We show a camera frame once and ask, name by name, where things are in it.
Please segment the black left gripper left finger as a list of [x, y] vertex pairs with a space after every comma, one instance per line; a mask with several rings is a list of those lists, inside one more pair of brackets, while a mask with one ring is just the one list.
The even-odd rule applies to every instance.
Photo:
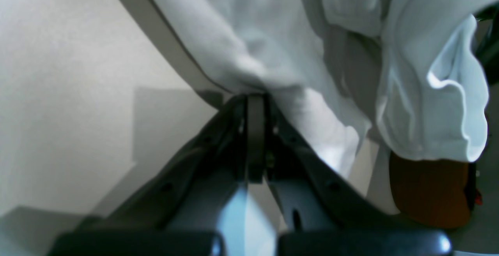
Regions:
[[105, 219], [61, 235], [50, 256], [224, 256], [226, 203], [264, 173], [267, 98], [232, 98], [150, 182]]

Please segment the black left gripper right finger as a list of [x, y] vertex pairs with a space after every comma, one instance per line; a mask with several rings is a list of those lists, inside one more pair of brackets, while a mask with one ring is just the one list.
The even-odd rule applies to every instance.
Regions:
[[399, 222], [321, 160], [265, 97], [265, 179], [288, 226], [278, 256], [451, 256], [446, 233]]

